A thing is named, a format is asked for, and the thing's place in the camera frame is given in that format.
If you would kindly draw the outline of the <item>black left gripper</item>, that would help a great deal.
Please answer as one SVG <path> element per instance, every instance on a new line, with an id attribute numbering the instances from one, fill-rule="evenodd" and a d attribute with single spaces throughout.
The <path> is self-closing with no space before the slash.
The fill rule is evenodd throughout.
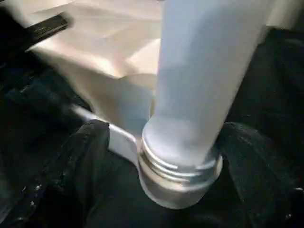
<path id="1" fill-rule="evenodd" d="M 14 19 L 6 7 L 1 7 L 0 52 L 13 54 L 26 51 L 70 26 L 71 21 L 61 13 L 26 28 Z"/>

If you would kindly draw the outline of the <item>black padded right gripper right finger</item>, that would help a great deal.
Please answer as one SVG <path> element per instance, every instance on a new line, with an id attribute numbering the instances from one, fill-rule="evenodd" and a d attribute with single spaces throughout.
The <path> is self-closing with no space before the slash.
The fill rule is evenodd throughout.
<path id="1" fill-rule="evenodd" d="M 245 124 L 226 122 L 216 146 L 252 227 L 304 226 L 304 184 L 272 140 Z"/>

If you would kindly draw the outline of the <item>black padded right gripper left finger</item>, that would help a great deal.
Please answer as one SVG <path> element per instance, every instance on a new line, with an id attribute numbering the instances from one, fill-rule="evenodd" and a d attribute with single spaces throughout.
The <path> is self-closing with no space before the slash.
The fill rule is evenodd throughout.
<path id="1" fill-rule="evenodd" d="M 17 186 L 7 227 L 85 227 L 97 202 L 109 142 L 109 124 L 97 119 L 71 134 L 40 171 Z"/>

